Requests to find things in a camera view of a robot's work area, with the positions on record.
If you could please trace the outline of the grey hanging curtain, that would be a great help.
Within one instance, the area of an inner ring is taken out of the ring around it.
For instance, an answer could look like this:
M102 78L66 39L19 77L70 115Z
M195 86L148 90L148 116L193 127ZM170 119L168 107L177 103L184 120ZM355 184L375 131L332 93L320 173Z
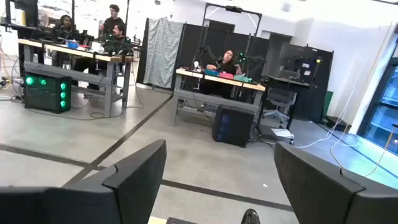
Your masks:
M144 83L171 88L183 23L149 19Z

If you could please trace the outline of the dark framed window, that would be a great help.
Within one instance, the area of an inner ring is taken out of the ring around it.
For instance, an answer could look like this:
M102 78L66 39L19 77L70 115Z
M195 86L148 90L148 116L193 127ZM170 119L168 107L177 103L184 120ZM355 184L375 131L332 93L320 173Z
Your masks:
M398 156L398 41L383 70L358 133Z

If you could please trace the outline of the white box on floor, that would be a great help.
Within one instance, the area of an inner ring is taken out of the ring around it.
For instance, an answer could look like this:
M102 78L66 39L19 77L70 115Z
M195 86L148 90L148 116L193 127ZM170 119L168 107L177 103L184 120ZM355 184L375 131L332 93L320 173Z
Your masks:
M294 145L295 136L288 129L271 128L271 133L276 141L285 141L292 146Z

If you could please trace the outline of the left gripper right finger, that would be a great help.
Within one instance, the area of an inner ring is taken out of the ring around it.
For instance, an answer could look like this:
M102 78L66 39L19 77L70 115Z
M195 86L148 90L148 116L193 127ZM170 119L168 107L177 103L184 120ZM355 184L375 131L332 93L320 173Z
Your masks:
M286 142L274 162L300 224L398 224L398 190Z

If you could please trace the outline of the black standing desk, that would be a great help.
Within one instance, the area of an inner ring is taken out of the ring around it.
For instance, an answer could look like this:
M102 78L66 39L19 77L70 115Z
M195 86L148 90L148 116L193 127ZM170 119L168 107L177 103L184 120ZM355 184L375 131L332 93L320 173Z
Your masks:
M287 125L285 127L286 129L289 130L292 121L294 119L294 112L300 94L305 93L307 90L312 90L314 88L317 88L317 86L309 83L300 83L298 81L293 81L292 79L289 78L267 76L266 90L261 98L261 107L259 108L259 117L257 119L257 124L260 124L262 115L264 113L263 111L266 109L266 101L268 101L267 93L270 90L270 88L278 88L281 90L292 91L297 94L295 103L292 106L290 106L290 113L289 113L290 118L287 120Z

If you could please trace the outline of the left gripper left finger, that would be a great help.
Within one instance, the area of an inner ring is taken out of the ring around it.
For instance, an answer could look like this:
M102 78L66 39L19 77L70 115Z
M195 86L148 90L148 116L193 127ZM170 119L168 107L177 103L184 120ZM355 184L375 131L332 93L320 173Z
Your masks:
M156 140L68 187L0 187L0 224L147 224L166 158Z

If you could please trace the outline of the black partition wall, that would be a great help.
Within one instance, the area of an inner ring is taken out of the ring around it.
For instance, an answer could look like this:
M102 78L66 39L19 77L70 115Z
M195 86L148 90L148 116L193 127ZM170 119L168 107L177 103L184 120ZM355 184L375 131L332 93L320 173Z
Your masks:
M297 70L300 62L308 62L311 66L316 65L318 68L314 78L305 75L300 76L305 81L312 81L316 87L314 90L299 94L294 116L314 122L323 121L331 101L331 95L327 93L327 88L334 52L314 49L307 45L294 45L292 37L282 34L271 33L268 39L262 37L250 38L248 35L226 30L184 24L177 46L175 66L189 67L198 48L202 45L209 46L213 54L218 56L221 55L222 50L232 50L234 53L247 50L250 56L260 56L267 60L267 64L260 68L250 66L249 76L260 77L275 64L271 61L270 53L277 48L277 41L279 40L282 41L281 68Z

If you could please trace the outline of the wooden top grey workbench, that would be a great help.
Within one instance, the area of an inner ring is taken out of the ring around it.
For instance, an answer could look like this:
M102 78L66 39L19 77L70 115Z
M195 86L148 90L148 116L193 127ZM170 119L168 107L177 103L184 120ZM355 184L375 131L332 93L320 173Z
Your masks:
M258 124L258 118L261 118L261 100L263 93L266 92L266 88L260 84L253 85L250 83L244 83L237 80L231 80L226 78L215 77L211 75L204 75L202 73L186 70L184 68L178 68L175 71L175 88L172 96L172 100L175 104L175 112L172 118L172 126L175 124L177 116L181 113L190 113L204 116L213 125L215 112L210 111L199 111L199 105L197 103L207 103L209 105L226 105L234 108L242 108L245 110L252 111L254 113L254 121L251 122L253 126ZM249 89L255 91L255 97L253 103L244 103L240 101L227 100L217 96L204 95L201 93L195 93L193 91L184 90L182 88L182 79L184 77L199 78L217 83L227 84L233 87L241 87L242 89Z
M90 52L87 50L71 49L65 45L53 44L50 42L38 41L38 40L27 40L19 39L19 44L24 46L24 69L30 73L37 73L43 75L61 75L65 77L70 77L74 80L84 81L87 83L97 84L103 86L104 90L91 90L87 88L82 88L74 86L73 91L92 94L95 96L100 96L104 99L104 111L103 114L106 118L111 116L111 108L113 103L117 101L122 102L122 108L127 109L127 102L129 97L129 82L131 76L131 65L134 61L132 56L124 55L112 55L107 56L105 54L98 54L95 52ZM33 51L36 47L43 49L49 49L56 53L65 53L72 56L81 56L89 59L96 59L102 62L106 62L106 72L105 75L93 75L84 72L78 72L74 70L67 70L64 68L56 67L53 65L44 65L42 63L35 63L32 59ZM116 71L119 63L124 64L124 78L123 92L120 94L113 93L117 85L114 84L114 80L120 77L119 73Z

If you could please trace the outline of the computer tower green lights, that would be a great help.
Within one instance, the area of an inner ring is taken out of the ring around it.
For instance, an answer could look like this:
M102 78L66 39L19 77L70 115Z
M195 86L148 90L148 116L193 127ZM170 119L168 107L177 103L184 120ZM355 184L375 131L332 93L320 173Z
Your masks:
M71 81L57 73L24 75L24 106L28 109L63 113L71 108Z

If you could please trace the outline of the person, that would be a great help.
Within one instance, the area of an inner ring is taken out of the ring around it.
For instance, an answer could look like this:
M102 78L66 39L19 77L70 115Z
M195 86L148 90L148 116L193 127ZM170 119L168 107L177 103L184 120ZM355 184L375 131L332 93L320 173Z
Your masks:
M53 28L53 39L58 43L74 40L75 31L72 18L65 14L60 18L60 23Z
M233 51L227 50L223 58L217 61L218 65L208 64L207 70L225 72L233 75L241 75L242 70L238 63L234 62ZM200 82L200 93L204 95L218 95L230 99L233 87L229 84L202 79Z
M102 31L103 35L107 35L112 33L115 25L124 24L124 21L118 16L119 6L116 4L110 4L109 10L111 16L107 18L102 25L100 25L99 29Z
M113 28L113 33L111 35L111 40L116 40L118 42L124 42L126 38L126 28L124 23L116 24Z

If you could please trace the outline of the grey office chair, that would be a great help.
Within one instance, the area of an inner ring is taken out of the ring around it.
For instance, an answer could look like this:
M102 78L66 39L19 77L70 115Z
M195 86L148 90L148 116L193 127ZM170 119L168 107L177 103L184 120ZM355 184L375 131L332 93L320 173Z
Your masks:
M296 97L297 94L292 91L270 88L267 93L267 100L270 101L272 105L276 106L276 108L274 110L264 110L262 118L266 116L272 116L273 118L278 117L280 124L285 120L287 121L290 118L289 115L283 114L283 112L279 110L292 106L295 103Z

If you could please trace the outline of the background robot arms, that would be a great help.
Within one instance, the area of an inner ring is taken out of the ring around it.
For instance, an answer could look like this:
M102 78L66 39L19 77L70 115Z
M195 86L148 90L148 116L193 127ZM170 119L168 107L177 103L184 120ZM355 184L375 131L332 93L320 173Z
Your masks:
M105 55L133 55L134 49L130 38L117 37L114 34L107 34L101 37L103 52Z
M218 65L217 61L222 59L224 54L221 57L216 57L209 46L204 46L199 48L193 61L199 63L205 55L208 55L211 59L211 63L209 64ZM265 58L261 56L245 56L242 53L235 54L233 52L233 59L234 62L238 63L241 67L242 75L246 76L248 76L250 72L254 72L266 64Z

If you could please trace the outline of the black computer tower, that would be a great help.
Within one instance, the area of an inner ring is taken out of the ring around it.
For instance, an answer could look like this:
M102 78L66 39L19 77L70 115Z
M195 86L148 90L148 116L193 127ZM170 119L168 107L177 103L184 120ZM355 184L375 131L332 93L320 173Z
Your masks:
M254 112L237 106L220 105L212 127L212 137L239 147L246 147L254 120Z

